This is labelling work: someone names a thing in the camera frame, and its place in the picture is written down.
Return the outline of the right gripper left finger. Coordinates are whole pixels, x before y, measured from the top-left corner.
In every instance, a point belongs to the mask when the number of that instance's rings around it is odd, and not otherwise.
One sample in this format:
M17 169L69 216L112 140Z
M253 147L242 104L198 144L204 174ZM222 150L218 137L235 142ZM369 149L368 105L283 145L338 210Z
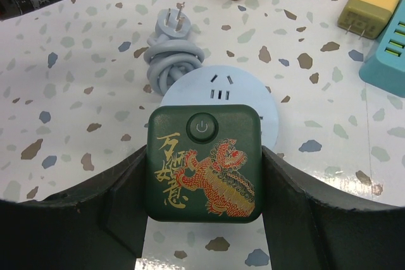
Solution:
M133 269L147 226L146 149L42 201L1 201L2 269Z

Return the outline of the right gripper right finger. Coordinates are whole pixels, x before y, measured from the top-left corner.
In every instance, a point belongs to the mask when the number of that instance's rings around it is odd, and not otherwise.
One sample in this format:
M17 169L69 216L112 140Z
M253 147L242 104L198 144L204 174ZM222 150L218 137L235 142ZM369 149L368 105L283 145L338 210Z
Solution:
M272 269L404 269L404 208L364 199L263 147L263 222Z

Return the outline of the dark green cube socket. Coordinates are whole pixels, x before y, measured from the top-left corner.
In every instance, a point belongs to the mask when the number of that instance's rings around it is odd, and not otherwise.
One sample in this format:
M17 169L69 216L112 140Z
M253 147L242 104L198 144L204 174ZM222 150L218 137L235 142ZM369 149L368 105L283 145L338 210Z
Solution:
M161 106L149 117L144 205L157 221L250 223L263 206L261 122L243 104Z

